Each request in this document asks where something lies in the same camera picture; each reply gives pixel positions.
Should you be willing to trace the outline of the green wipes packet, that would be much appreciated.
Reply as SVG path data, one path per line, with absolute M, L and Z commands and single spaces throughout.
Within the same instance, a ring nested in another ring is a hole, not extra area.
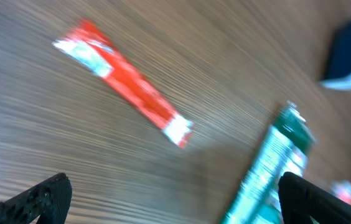
M 297 106 L 287 102 L 268 126 L 235 198 L 219 222 L 281 223 L 278 182 L 285 172 L 303 175 L 315 141 Z

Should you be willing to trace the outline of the red white candy stick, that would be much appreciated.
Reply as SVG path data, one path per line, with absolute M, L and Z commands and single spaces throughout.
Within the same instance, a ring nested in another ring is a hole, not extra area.
M 194 123 L 185 119 L 145 77 L 114 48 L 89 20 L 81 20 L 52 45 L 67 54 L 133 105 L 175 145 L 184 148 Z

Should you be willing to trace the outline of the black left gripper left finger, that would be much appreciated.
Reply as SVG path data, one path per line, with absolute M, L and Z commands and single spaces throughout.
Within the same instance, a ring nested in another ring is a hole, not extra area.
M 0 202 L 0 224 L 64 224 L 72 199 L 72 186 L 58 173 L 15 197 Z

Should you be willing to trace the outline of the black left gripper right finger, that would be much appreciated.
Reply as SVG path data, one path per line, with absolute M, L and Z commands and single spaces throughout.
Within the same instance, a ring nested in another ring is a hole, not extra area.
M 285 172 L 278 187 L 284 224 L 351 224 L 351 205 L 302 177 Z

